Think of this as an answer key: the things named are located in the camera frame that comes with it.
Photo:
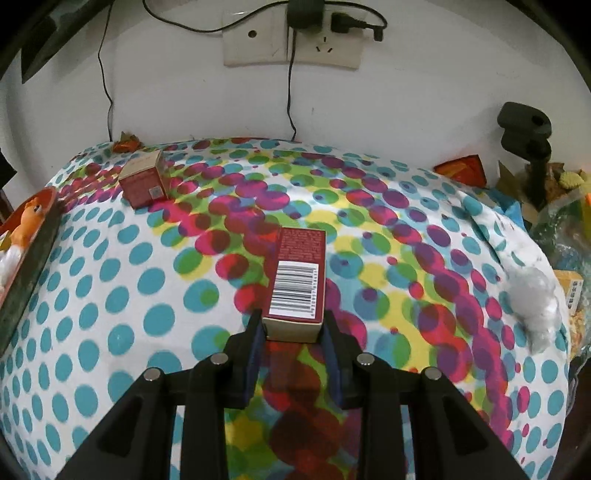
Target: polka dot tablecloth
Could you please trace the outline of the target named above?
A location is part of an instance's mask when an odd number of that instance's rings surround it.
[[[137,154],[113,155],[111,144],[50,182],[67,213],[0,361],[0,426],[31,478],[54,478],[146,367],[191,368],[243,329],[280,225],[327,232],[326,306],[342,330],[394,367],[438,366],[528,476],[547,477],[565,416],[566,325],[531,355],[506,272],[550,267],[482,192],[331,147],[234,138],[157,148],[171,200],[149,208],[122,198],[117,175]],[[336,408],[325,385],[318,346],[267,342],[255,398],[226,412],[230,477],[353,479],[360,412]],[[408,423],[404,432],[412,477]]]

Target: electrical socket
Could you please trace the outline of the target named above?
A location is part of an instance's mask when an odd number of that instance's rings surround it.
[[[255,9],[256,7],[227,8],[223,13],[223,24],[228,25]],[[257,63],[285,63],[287,61],[286,15],[287,7],[280,5],[262,11],[230,30],[225,30],[223,32],[223,64],[230,67]]]
[[[360,28],[349,33],[335,33],[330,30],[333,12],[342,12],[364,21],[367,12],[354,8],[327,5],[320,31],[298,31],[295,40],[295,62],[316,65],[331,65],[357,70],[361,65],[361,54],[365,36]],[[290,29],[287,58],[291,58],[293,30]]]

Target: black cable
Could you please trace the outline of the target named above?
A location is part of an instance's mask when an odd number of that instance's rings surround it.
[[[223,32],[224,30],[228,30],[228,29],[230,29],[232,27],[235,27],[236,25],[238,25],[238,24],[240,24],[240,23],[248,20],[250,17],[254,17],[255,15],[258,15],[259,13],[264,12],[265,10],[268,10],[270,8],[277,7],[279,5],[287,5],[288,0],[281,0],[279,2],[272,2],[270,4],[263,5],[262,7],[257,8],[256,10],[253,10],[249,14],[244,15],[244,17],[239,18],[235,22],[232,22],[232,23],[230,23],[228,25],[224,25],[224,26],[219,27],[219,28],[214,28],[212,30],[201,30],[199,28],[189,27],[187,25],[183,25],[181,23],[174,22],[172,20],[167,20],[166,18],[163,18],[163,17],[159,16],[158,14],[152,12],[150,10],[150,8],[148,7],[148,4],[146,3],[146,0],[142,0],[142,3],[144,4],[144,9],[150,15],[152,15],[152,17],[154,17],[156,20],[160,20],[161,22],[168,23],[169,25],[174,25],[175,27],[184,28],[185,30],[189,30],[190,32],[194,32],[194,33],[216,33],[216,32]]]
[[[296,59],[296,35],[297,30],[293,30],[293,39],[291,40],[290,68],[287,74],[287,118],[290,119],[291,129],[294,131],[294,134],[291,136],[292,142],[296,139],[297,135],[297,128],[294,125],[294,121],[291,119],[291,71],[294,67],[294,60]]]
[[[365,10],[366,12],[374,14],[382,21],[382,28],[386,28],[388,26],[388,20],[386,20],[386,17],[383,16],[380,12],[378,12],[375,8],[368,7],[367,5],[356,4],[355,2],[341,2],[339,0],[326,0],[324,4],[336,5],[337,7],[351,7],[356,8],[357,10]]]
[[[105,31],[103,32],[103,38],[100,41],[99,53],[98,53],[99,65],[100,65],[100,75],[102,76],[102,79],[103,79],[103,90],[105,91],[105,95],[109,99],[109,111],[107,112],[107,131],[109,132],[109,142],[113,141],[113,127],[112,127],[113,99],[111,98],[111,95],[109,95],[109,91],[107,90],[107,84],[105,81],[105,68],[103,67],[103,61],[100,59],[100,51],[103,49],[103,44],[105,43],[105,37],[107,36],[107,29],[109,28],[109,21],[111,20],[111,12],[113,11],[113,4],[114,3],[115,3],[115,0],[113,0],[111,2],[111,4],[109,5],[109,11],[107,12],[107,21],[105,23]]]

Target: screw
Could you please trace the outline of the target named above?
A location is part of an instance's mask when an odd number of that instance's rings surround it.
[[[373,364],[374,360],[375,360],[375,357],[371,353],[364,352],[364,353],[360,353],[357,356],[357,361],[361,365],[363,365],[364,367],[368,367],[371,364]]]
[[[147,380],[148,382],[153,382],[154,380],[157,380],[159,377],[160,377],[160,370],[158,370],[157,368],[148,368],[144,372],[144,379]]]
[[[429,380],[439,380],[441,378],[441,370],[436,367],[427,367],[425,369],[425,376]]]
[[[212,363],[214,365],[223,365],[228,361],[228,356],[221,352],[221,353],[214,353],[211,357],[210,360],[212,361]]]

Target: barcode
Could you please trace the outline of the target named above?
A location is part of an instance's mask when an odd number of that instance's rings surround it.
[[[149,189],[149,192],[150,196],[152,197],[152,200],[157,200],[162,196],[162,189],[160,188],[160,186]]]
[[[318,295],[318,264],[280,261],[269,314],[314,319]]]

